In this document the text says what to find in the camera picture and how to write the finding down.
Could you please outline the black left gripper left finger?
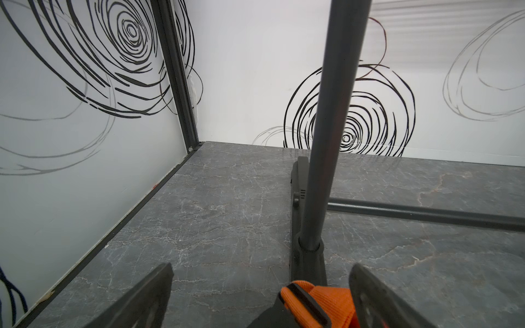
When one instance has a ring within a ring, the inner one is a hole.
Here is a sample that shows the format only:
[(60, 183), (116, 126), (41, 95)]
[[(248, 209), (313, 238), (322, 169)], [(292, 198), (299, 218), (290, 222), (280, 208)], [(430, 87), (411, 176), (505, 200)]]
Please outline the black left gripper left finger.
[(86, 327), (161, 327), (173, 277), (172, 265), (160, 264)]

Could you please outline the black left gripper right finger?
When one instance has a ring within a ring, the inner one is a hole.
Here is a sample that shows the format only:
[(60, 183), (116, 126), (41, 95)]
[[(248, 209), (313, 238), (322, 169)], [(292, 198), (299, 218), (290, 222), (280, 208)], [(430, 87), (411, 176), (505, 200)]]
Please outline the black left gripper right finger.
[(361, 327), (436, 328), (361, 264), (352, 267), (349, 287)]

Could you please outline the orange crescent shoulder bag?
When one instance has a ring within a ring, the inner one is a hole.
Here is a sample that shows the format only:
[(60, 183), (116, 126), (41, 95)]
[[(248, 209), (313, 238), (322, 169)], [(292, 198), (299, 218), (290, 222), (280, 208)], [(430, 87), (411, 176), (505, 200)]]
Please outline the orange crescent shoulder bag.
[(281, 288), (272, 307), (250, 327), (359, 327), (348, 288), (316, 286), (296, 280)]

